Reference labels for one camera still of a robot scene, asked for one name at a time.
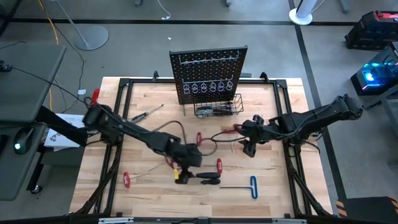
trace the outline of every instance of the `black handle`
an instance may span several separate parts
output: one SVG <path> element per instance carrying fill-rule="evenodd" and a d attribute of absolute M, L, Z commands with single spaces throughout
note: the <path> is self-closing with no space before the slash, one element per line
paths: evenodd
<path fill-rule="evenodd" d="M 139 115 L 133 117 L 133 118 L 131 119 L 131 122 L 136 123 L 136 122 L 138 122 L 138 121 L 144 119 L 145 116 L 146 116 L 146 113 L 139 114 Z"/>
<path fill-rule="evenodd" d="M 210 185 L 217 185 L 220 184 L 220 179 L 211 179 L 211 180 L 203 180 L 200 182 L 201 184 L 210 184 Z"/>
<path fill-rule="evenodd" d="M 207 173 L 199 173 L 197 174 L 197 177 L 203 179 L 215 179 L 215 178 L 220 178 L 221 175 L 217 172 L 207 172 Z"/>

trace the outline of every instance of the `metal wire basket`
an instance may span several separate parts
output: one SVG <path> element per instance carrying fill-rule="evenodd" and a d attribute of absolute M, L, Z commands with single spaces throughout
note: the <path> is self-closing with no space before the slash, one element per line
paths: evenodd
<path fill-rule="evenodd" d="M 242 95 L 237 93 L 231 101 L 194 103 L 193 110 L 198 118 L 207 116 L 231 116 L 243 111 Z"/>

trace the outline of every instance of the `black pegboard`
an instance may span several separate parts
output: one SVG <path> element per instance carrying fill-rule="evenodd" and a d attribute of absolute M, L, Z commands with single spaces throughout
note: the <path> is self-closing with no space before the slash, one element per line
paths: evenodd
<path fill-rule="evenodd" d="M 232 100 L 248 47 L 170 52 L 178 103 Z"/>

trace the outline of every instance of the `concrete floor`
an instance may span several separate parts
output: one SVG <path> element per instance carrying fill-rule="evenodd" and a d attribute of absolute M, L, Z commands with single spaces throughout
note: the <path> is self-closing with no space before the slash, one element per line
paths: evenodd
<path fill-rule="evenodd" d="M 171 19 L 180 20 L 234 20 L 234 21 L 288 21 L 288 0 L 233 0 L 230 8 L 222 1 L 167 0 L 164 7 Z M 74 19 L 160 19 L 166 16 L 156 0 L 144 0 L 136 8 L 132 0 L 69 0 L 62 1 Z M 343 14 L 337 0 L 327 0 L 314 12 L 314 21 L 358 21 L 372 10 L 398 10 L 393 0 L 351 0 L 351 11 Z M 49 14 L 63 19 L 54 2 L 45 1 Z M 24 1 L 15 17 L 43 18 L 35 1 Z M 84 29 L 86 24 L 79 24 Z M 294 26 L 254 25 L 137 25 L 107 24 L 109 40 L 102 48 L 92 52 L 80 52 L 85 59 L 85 72 L 81 89 L 91 96 L 100 87 L 102 77 L 152 76 L 154 70 L 162 77 L 171 77 L 169 50 L 192 50 L 219 47 L 249 47 L 243 72 L 258 77 L 266 72 L 270 77 L 303 79 L 310 108 L 314 108 L 313 96 L 308 84 L 299 43 Z M 69 40 L 76 34 L 68 24 L 58 24 Z M 336 95 L 349 93 L 357 97 L 349 82 L 350 76 L 377 52 L 348 50 L 344 35 L 351 27 L 307 26 L 301 27 L 315 83 L 322 104 L 329 103 Z M 49 24 L 11 23 L 0 41 L 54 44 Z M 57 74 L 61 86 L 76 93 L 81 62 L 68 47 Z M 60 92 L 54 88 L 54 110 L 63 110 Z M 73 98 L 65 95 L 68 105 Z M 76 105 L 71 113 L 84 114 L 83 105 Z M 398 198 L 398 171 L 391 170 L 387 162 L 398 158 L 397 140 L 381 108 L 365 111 L 358 121 L 339 122 L 329 128 L 336 158 L 348 198 L 392 195 Z M 328 158 L 322 140 L 323 170 L 331 201 L 337 199 Z M 77 167 L 46 167 L 40 178 L 45 190 L 39 196 L 21 190 L 16 201 L 0 202 L 0 219 L 47 217 L 68 212 Z"/>

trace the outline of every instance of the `wooden table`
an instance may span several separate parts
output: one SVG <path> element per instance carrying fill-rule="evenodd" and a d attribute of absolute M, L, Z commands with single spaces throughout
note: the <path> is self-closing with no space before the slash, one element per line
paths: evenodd
<path fill-rule="evenodd" d="M 307 101 L 300 78 L 288 78 L 289 97 L 293 111 L 308 110 Z M 99 103 L 114 106 L 118 90 L 118 77 L 105 77 L 101 84 Z M 197 118 L 192 106 L 178 104 L 174 84 L 135 83 L 128 118 L 155 108 L 164 106 L 139 123 L 149 130 L 170 121 L 181 121 L 187 132 L 187 141 L 195 142 L 198 131 L 204 137 L 230 128 L 232 124 L 252 119 L 254 114 L 262 116 L 266 122 L 277 116 L 275 98 L 271 85 L 250 84 L 238 86 L 237 93 L 242 94 L 244 112 L 239 115 Z M 121 100 L 124 106 L 126 91 Z M 163 130 L 176 136 L 182 136 L 176 124 Z M 237 138 L 237 134 L 224 135 L 221 139 Z M 210 152 L 213 145 L 203 142 L 202 152 Z M 271 141 L 257 145 L 257 153 L 250 158 L 242 152 L 239 143 L 220 143 L 218 150 L 211 156 L 203 157 L 200 168 L 190 170 L 198 172 L 216 172 L 216 160 L 223 161 L 221 185 L 249 185 L 250 176 L 257 177 L 257 200 L 251 198 L 247 189 L 220 189 L 217 185 L 201 185 L 198 179 L 190 179 L 187 185 L 174 183 L 173 170 L 168 167 L 162 156 L 153 153 L 145 144 L 129 136 L 124 137 L 123 151 L 118 172 L 118 182 L 114 195 L 112 213 L 123 212 L 133 217 L 283 217 L 285 213 L 293 216 L 289 183 L 287 179 L 284 152 L 280 141 Z M 100 179 L 105 144 L 92 144 L 85 149 L 78 180 L 75 187 L 70 211 L 78 210 L 91 196 Z M 302 162 L 308 188 L 331 212 L 331 204 L 318 151 L 309 145 L 302 146 Z M 131 187 L 125 188 L 123 172 L 129 172 Z M 297 192 L 300 208 L 303 209 L 301 191 Z M 106 204 L 107 190 L 104 192 L 102 208 Z"/>

